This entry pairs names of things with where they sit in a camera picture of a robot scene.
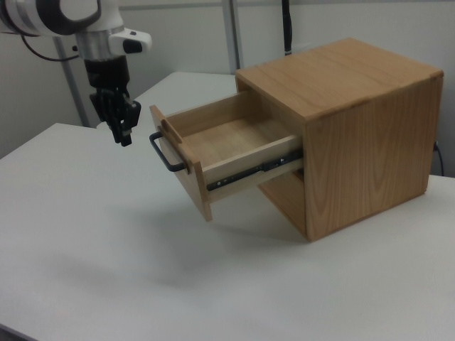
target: black metal handle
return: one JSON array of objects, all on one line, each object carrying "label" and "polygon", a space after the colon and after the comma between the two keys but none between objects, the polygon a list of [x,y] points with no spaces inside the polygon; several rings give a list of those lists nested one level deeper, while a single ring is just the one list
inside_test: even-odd
[{"label": "black metal handle", "polygon": [[163,163],[166,166],[166,168],[168,169],[168,171],[175,173],[175,172],[184,170],[186,168],[184,162],[179,163],[177,165],[171,165],[169,163],[168,159],[164,156],[163,152],[161,151],[161,149],[158,147],[158,145],[155,142],[155,140],[160,139],[161,137],[163,137],[163,133],[161,133],[160,131],[150,135],[150,143],[154,147],[155,152],[158,154],[159,158],[163,161]]}]

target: open drawer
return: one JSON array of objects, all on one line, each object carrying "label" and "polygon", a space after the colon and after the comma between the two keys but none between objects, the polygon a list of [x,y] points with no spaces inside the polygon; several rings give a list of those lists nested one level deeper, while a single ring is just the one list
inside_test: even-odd
[{"label": "open drawer", "polygon": [[303,168],[301,135],[252,90],[168,117],[150,109],[152,145],[207,221],[210,203]]}]

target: drawer slide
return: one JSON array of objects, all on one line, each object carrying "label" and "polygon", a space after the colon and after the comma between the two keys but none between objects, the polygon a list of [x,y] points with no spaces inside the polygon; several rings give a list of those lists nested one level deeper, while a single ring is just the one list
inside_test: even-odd
[{"label": "drawer slide", "polygon": [[267,161],[267,162],[261,163],[258,166],[248,168],[247,170],[244,170],[242,172],[239,172],[234,175],[228,176],[226,178],[220,179],[213,183],[209,183],[207,185],[207,190],[210,192],[212,190],[216,190],[223,186],[234,183],[235,181],[242,180],[243,178],[246,178],[246,177],[256,174],[258,172],[270,171],[272,169],[286,165],[292,161],[299,160],[300,158],[303,158],[303,156],[304,156],[303,150],[293,151],[292,153],[281,156],[280,158],[276,158],[272,161]]}]

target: cabinet top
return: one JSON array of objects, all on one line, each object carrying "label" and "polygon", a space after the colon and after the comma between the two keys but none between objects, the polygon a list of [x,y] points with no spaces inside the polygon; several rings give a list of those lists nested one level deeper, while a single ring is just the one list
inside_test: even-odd
[{"label": "cabinet top", "polygon": [[238,70],[236,76],[304,121],[312,121],[444,73],[347,38]]}]

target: cabinet side panel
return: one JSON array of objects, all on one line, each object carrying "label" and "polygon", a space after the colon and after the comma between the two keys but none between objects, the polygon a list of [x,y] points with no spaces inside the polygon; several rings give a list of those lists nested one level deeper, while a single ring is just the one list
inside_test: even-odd
[{"label": "cabinet side panel", "polygon": [[287,173],[261,184],[259,189],[306,237],[305,187],[302,177]]},{"label": "cabinet side panel", "polygon": [[237,76],[235,77],[235,86],[237,87],[237,92],[248,91],[251,89],[249,85],[247,85],[242,80],[239,80]]},{"label": "cabinet side panel", "polygon": [[310,240],[425,192],[441,88],[431,79],[305,128]]}]

